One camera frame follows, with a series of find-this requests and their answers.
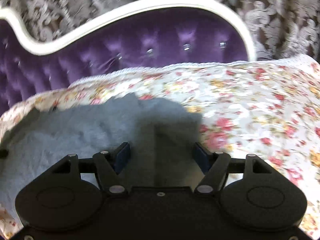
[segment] pink flower print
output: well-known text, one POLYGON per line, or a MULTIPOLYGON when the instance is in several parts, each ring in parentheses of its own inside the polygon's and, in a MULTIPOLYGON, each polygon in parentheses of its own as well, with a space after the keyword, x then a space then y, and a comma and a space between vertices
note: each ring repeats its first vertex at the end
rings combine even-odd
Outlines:
POLYGON ((314 72, 318 72, 319 71, 317 63, 311 63, 311 67, 313 68, 314 72))
POLYGON ((278 109, 283 109, 283 106, 281 106, 281 105, 278 105, 278 104, 275 104, 275 108, 278 108, 278 109))
POLYGON ((234 73, 234 72, 232 72, 230 70, 227 70, 226 74, 229 75, 229 76, 234 76, 236 73, 234 73))
POLYGON ((94 98, 91 101, 91 105, 98 105, 98 104, 100 104, 100 102, 101 102, 100 98, 94 98))
POLYGON ((293 111, 297 116, 301 117, 301 114, 298 111, 293 111))
POLYGON ((265 145, 270 145, 271 144, 270 138, 261 138, 260 141, 265 145))
POLYGON ((290 156, 290 155, 291 155, 288 150, 282 150, 282 154, 283 154, 284 156, 290 156))
POLYGON ((153 96, 152 95, 148 95, 148 94, 139 97, 140 100, 149 100, 149 99, 152 99, 152 98, 153 98, 153 96))
POLYGON ((219 150, 227 145, 227 135, 223 132, 213 132, 206 141, 210 150, 219 150))
POLYGON ((317 136, 319 136, 320 137, 320 128, 315 128, 315 132, 316 132, 316 134, 317 134, 317 136))
POLYGON ((262 80, 264 80, 264 78, 261 76, 260 73, 256 74, 256 75, 254 76, 254 78, 255 78, 256 81, 262 81, 262 80))
POLYGON ((76 100, 81 100, 81 99, 85 98, 86 95, 87 95, 86 93, 80 92, 79 94, 77 94, 76 100))
POLYGON ((284 133, 289 137, 291 138, 292 135, 296 132, 296 129, 291 126, 291 125, 287 125, 285 130, 284 130, 284 133))
POLYGON ((257 68, 256 70, 257 73, 265 73, 266 71, 263 68, 257 68))
POLYGON ((200 125, 200 133, 205 133, 208 129, 208 127, 205 124, 200 125))
POLYGON ((294 184, 298 185, 299 180, 303 179, 303 176, 294 169, 286 169, 289 174, 289 180, 294 184))
POLYGON ((276 99, 280 100, 280 101, 284 101, 284 96, 280 95, 280 94, 274 94, 276 99))
POLYGON ((274 157, 274 156, 270 156, 270 157, 268 158, 268 160, 269 160, 271 163, 273 163, 273 164, 275 164, 275 165, 277 165, 277 166, 282 166, 282 160, 277 159, 277 158, 274 157))
POLYGON ((216 124, 224 131, 231 131, 231 128, 233 126, 231 120, 224 117, 219 118, 216 124))
POLYGON ((315 116, 315 115, 316 115, 316 113, 315 113, 310 107, 305 106, 305 107, 303 108, 303 110, 304 110, 304 112, 307 113, 308 115, 311 115, 311 116, 315 116))
POLYGON ((304 97, 308 96, 308 94, 306 92, 304 92, 304 91, 298 91, 298 92, 300 93, 301 96, 304 96, 304 97))

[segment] purple velvet sofa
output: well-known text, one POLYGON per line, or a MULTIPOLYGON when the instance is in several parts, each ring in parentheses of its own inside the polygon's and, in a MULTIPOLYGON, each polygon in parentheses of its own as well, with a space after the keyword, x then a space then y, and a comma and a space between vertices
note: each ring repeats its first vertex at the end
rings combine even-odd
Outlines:
POLYGON ((0 116, 17 102, 82 77, 137 66, 249 59, 239 30, 192 6, 132 13, 46 55, 23 47, 8 22, 0 20, 0 116))

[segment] metal screw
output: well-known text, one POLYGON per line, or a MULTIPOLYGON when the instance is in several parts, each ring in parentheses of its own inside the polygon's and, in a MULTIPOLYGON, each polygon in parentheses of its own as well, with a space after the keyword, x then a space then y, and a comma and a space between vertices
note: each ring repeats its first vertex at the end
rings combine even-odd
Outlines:
POLYGON ((24 236, 23 240, 33 240, 32 236, 24 236))
POLYGON ((227 44, 226 42, 221 42, 220 43, 220 48, 224 49, 226 47, 226 44, 227 44))
POLYGON ((147 50, 147 53, 150 55, 150 54, 152 54, 153 53, 153 49, 148 49, 147 50))
POLYGON ((183 45, 184 50, 190 49, 191 45, 189 43, 183 45))
POLYGON ((198 190, 198 192, 200 192, 202 194, 208 194, 213 191, 213 188, 209 185, 201 185, 201 186, 197 187, 197 190, 198 190))
POLYGON ((109 191, 113 194, 120 194, 125 191, 125 188, 121 185, 113 185, 109 188, 109 191))

